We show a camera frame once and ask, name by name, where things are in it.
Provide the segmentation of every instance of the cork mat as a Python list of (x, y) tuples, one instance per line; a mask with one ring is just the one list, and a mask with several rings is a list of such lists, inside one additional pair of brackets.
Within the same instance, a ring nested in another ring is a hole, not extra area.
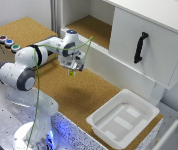
[(0, 36), (6, 35), (22, 48), (57, 34), (29, 17), (0, 27)]
[(87, 16), (72, 24), (66, 26), (69, 29), (77, 31), (80, 35), (90, 38), (93, 41), (107, 49), (109, 49), (112, 26), (104, 23), (92, 16)]
[[(91, 126), (86, 122), (86, 118), (120, 92), (120, 89), (87, 69), (77, 72), (75, 77), (71, 77), (68, 75), (67, 69), (61, 67), (57, 60), (39, 71), (40, 89), (58, 102), (59, 111), (109, 150), (112, 150), (94, 134)], [(136, 149), (162, 118), (162, 115), (159, 114), (126, 150)]]
[[(88, 20), (88, 23), (91, 23), (90, 25), (92, 27), (94, 19), (91, 19), (90, 16), (85, 19)], [(96, 37), (94, 38), (95, 40), (101, 37), (98, 36), (98, 33), (101, 34), (99, 30), (93, 30), (93, 36)], [(87, 32), (88, 36), (84, 36), (90, 37), (92, 30), (88, 30)], [(7, 35), (8, 38), (13, 39), (16, 44), (20, 44), (21, 47), (26, 47), (27, 45), (43, 40), (50, 35), (57, 34), (34, 20), (25, 17), (0, 27), (0, 35)], [(102, 43), (104, 43), (103, 41), (106, 41), (106, 38), (104, 37), (100, 39)], [(105, 145), (108, 149), (112, 149), (93, 133), (91, 126), (86, 123), (86, 118), (120, 92), (120, 89), (111, 85), (87, 69), (83, 72), (77, 72), (75, 77), (71, 77), (68, 75), (67, 69), (61, 67), (57, 60), (40, 68), (39, 72), (41, 85), (40, 90), (58, 102), (59, 111), (81, 127), (84, 131), (97, 139), (100, 143)], [(127, 147), (126, 150), (134, 150), (161, 119), (162, 116), (158, 115)]]

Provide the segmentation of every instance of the black handle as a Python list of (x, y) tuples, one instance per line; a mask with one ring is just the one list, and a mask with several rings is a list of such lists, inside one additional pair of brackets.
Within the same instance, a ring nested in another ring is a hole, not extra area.
[(134, 57), (134, 63), (137, 64), (138, 62), (140, 62), (142, 60), (142, 57), (140, 57), (140, 53), (142, 50), (142, 46), (143, 46), (143, 40), (146, 39), (149, 35), (145, 32), (142, 32), (142, 36), (140, 37), (139, 41), (138, 41), (138, 45), (137, 45), (137, 49), (136, 49), (136, 54)]

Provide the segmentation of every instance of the white plastic bin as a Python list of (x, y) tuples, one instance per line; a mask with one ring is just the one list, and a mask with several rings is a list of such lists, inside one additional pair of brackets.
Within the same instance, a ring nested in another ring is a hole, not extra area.
[(125, 149), (158, 115), (159, 109), (122, 90), (87, 118), (94, 133), (115, 149)]

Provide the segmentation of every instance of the white cabinet door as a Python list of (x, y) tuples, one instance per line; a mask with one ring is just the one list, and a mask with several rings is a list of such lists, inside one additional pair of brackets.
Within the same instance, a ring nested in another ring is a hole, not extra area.
[[(142, 32), (149, 37), (143, 41), (142, 60), (135, 64), (134, 56)], [(178, 34), (116, 8), (109, 54), (168, 86), (178, 63)]]

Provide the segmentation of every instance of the white robotic arm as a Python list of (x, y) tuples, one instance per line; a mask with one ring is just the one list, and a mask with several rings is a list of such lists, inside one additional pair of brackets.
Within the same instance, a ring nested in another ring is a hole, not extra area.
[[(15, 54), (15, 63), (0, 62), (0, 81), (8, 86), (6, 90), (7, 99), (24, 106), (36, 106), (37, 90), (33, 88), (35, 84), (35, 73), (32, 70), (32, 68), (36, 66), (34, 49), (37, 52), (36, 60), (38, 66), (47, 61), (47, 50), (49, 50), (58, 54), (58, 60), (61, 66), (74, 72), (77, 70), (82, 71), (84, 68), (85, 53), (75, 49), (77, 45), (77, 32), (68, 30), (64, 39), (49, 37), (46, 40), (19, 50)], [(44, 141), (49, 137), (50, 132), (52, 131), (51, 116), (57, 113), (57, 111), (57, 102), (45, 93), (40, 92), (38, 116), (36, 118), (36, 124), (30, 140), (30, 150), (44, 149)], [(16, 145), (17, 142), (14, 142), (14, 150), (17, 150), (19, 147), (26, 146), (30, 132), (31, 129), (29, 129), (26, 136), (23, 137), (23, 142), (19, 142), (24, 143), (23, 146), (20, 144)], [(48, 141), (51, 142), (49, 143), (50, 145), (47, 144), (48, 142), (46, 143), (47, 149), (55, 149), (56, 144), (54, 139), (48, 139)]]

